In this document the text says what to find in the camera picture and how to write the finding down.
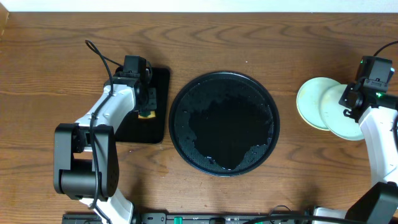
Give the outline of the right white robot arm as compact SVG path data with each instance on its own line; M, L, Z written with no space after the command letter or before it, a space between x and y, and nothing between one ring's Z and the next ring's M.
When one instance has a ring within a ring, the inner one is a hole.
M366 143L372 187L347 211L318 207L316 217L389 223L397 210L397 97L350 85L327 89L320 116L329 130L347 139L359 129Z

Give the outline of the yellow plate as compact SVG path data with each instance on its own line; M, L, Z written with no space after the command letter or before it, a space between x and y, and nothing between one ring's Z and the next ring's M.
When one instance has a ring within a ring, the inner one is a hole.
M322 131L329 131L320 117L318 106L297 105L297 111L301 118L311 127Z

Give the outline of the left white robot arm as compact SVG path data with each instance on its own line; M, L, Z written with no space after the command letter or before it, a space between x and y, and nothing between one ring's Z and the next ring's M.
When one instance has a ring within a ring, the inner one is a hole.
M116 132L125 117L156 108L157 90L139 78L113 77L93 107L54 134L53 186L85 204L101 223L139 223L134 204L118 189Z

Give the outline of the light blue plate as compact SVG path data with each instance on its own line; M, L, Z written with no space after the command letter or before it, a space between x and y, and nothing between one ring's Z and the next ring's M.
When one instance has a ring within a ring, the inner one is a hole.
M306 81L299 89L296 97L296 106L318 106L322 94L340 83L327 77L316 77Z
M346 117L343 112L346 109L339 104L347 85L336 85L327 89L319 102L320 117L326 127L335 135L349 141L360 141L364 136L359 124L354 119Z

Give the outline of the green yellow sponge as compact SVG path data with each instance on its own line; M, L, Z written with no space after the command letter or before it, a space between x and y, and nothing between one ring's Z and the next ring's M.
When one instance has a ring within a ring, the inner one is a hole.
M155 111L150 111L150 110L142 110L139 112L138 115L139 119L152 119L155 117L156 117Z

